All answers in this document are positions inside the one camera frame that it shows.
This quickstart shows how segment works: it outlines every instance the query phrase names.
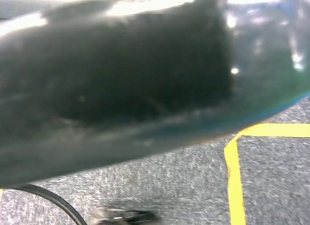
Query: yellow tape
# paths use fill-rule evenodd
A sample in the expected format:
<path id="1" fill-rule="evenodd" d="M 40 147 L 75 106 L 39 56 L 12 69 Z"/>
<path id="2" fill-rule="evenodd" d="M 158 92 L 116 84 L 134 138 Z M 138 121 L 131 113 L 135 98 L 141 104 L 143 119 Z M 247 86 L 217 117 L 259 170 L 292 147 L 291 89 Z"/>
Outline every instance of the yellow tape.
<path id="1" fill-rule="evenodd" d="M 229 175 L 227 192 L 232 225 L 247 224 L 238 147 L 241 136 L 310 137 L 310 124 L 258 124 L 244 129 L 228 143 L 225 159 Z"/>
<path id="2" fill-rule="evenodd" d="M 238 134 L 225 148 L 225 159 L 228 171 L 228 200 L 229 203 L 230 223 L 232 225 L 246 225 L 243 190 L 240 172 Z"/>

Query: gray carpet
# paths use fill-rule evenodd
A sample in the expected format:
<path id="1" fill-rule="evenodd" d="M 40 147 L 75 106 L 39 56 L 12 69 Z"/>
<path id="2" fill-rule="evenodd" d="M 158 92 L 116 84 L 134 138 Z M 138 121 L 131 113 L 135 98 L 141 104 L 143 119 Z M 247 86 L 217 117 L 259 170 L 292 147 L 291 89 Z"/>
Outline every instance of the gray carpet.
<path id="1" fill-rule="evenodd" d="M 310 99 L 269 120 L 310 123 Z M 231 139 L 38 182 L 87 218 L 97 206 L 150 209 L 167 225 L 229 225 L 223 148 Z M 243 137 L 238 142 L 248 225 L 310 224 L 310 141 Z M 44 199 L 5 191 L 1 225 L 69 225 Z"/>

